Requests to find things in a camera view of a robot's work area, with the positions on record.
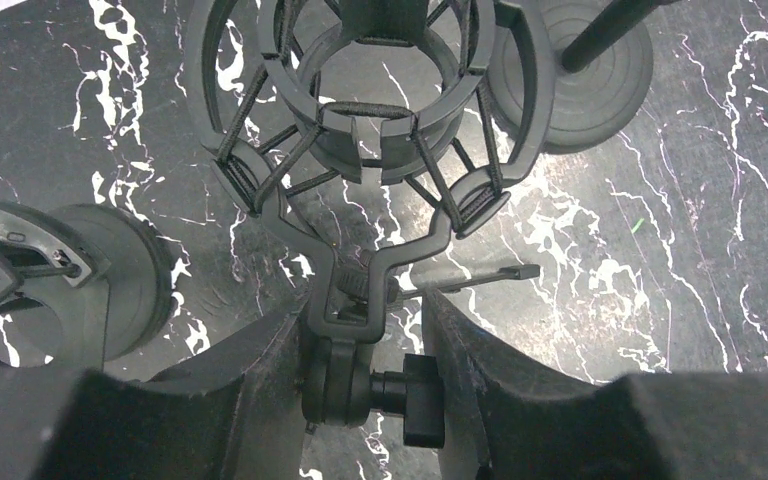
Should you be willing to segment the tripod shock mount stand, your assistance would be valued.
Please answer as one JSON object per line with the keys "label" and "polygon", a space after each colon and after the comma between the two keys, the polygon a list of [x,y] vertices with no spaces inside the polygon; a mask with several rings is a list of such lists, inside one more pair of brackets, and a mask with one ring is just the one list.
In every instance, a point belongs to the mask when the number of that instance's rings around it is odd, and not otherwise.
{"label": "tripod shock mount stand", "polygon": [[[265,1],[256,13],[256,69],[229,122],[216,60],[232,1],[193,5],[184,79],[201,145],[232,199],[314,266],[305,325],[314,354],[302,387],[314,424],[358,426],[379,411],[403,420],[409,446],[445,442],[444,386],[436,361],[409,356],[400,372],[370,360],[400,299],[395,268],[444,251],[502,207],[531,172],[550,123],[549,38],[527,1],[334,1],[335,26],[302,48],[301,1]],[[436,66],[439,97],[414,110],[361,101],[323,102],[322,69],[352,44],[414,48]],[[336,178],[407,184],[433,209],[427,233],[344,260],[292,205]]]}

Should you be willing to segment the round base shock mount stand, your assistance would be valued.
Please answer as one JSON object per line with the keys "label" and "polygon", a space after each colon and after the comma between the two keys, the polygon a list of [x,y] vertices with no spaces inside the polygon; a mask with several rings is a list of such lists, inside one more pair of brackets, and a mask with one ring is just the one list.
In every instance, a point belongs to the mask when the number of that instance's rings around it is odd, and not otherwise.
{"label": "round base shock mount stand", "polygon": [[126,210],[0,200],[0,315],[50,309],[56,365],[102,367],[148,343],[174,309],[172,266],[159,232]]}

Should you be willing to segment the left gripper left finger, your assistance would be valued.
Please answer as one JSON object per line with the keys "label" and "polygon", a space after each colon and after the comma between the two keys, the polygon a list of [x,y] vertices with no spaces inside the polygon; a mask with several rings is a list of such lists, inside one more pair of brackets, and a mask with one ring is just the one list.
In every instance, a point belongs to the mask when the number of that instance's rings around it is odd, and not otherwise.
{"label": "left gripper left finger", "polygon": [[0,479],[295,479],[295,299],[145,381],[0,367]]}

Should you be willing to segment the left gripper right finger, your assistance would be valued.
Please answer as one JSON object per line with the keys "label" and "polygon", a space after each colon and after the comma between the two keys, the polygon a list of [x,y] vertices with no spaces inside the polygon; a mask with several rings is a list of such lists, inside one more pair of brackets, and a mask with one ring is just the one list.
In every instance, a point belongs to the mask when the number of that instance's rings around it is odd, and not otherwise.
{"label": "left gripper right finger", "polygon": [[445,386],[445,479],[768,479],[768,372],[553,370],[436,291],[422,335]]}

